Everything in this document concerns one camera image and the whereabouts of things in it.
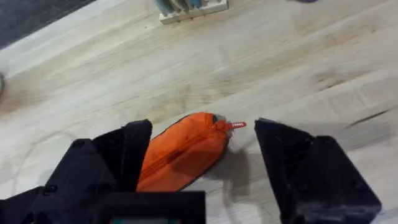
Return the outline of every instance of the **white plastic object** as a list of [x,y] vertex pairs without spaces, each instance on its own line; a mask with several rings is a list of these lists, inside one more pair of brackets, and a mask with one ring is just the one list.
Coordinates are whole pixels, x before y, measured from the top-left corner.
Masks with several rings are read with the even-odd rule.
[[195,17],[204,16],[214,12],[224,11],[228,9],[228,0],[204,0],[201,8],[194,7],[191,10],[180,12],[173,12],[166,16],[160,13],[159,20],[163,24],[171,24],[180,22],[185,19],[193,19]]

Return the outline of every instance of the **wooden table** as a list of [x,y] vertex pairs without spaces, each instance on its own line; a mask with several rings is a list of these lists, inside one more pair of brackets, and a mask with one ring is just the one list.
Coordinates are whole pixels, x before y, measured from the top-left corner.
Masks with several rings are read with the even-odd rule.
[[44,184],[76,138],[185,114],[246,121],[190,190],[209,223],[279,223],[253,126],[337,138],[398,222],[398,2],[230,0],[163,26],[148,0],[99,0],[0,51],[0,197]]

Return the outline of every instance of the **orange pouch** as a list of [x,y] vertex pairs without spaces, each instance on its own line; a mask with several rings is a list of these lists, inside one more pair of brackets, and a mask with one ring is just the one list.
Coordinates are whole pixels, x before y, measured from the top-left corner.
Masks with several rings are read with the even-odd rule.
[[217,121],[211,113],[195,113],[177,121],[150,141],[137,191],[183,189],[220,159],[228,131],[245,125]]

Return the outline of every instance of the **gray floor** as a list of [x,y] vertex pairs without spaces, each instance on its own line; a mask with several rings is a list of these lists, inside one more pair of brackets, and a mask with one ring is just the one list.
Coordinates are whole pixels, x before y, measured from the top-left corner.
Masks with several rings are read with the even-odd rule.
[[0,0],[0,49],[95,0]]

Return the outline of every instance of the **red zipper tag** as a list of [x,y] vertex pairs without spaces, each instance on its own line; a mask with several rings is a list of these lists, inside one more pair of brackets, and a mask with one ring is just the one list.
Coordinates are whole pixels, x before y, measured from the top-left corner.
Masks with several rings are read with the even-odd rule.
[[237,129],[237,128],[244,128],[244,127],[246,127],[246,122],[228,123],[228,128],[229,129]]

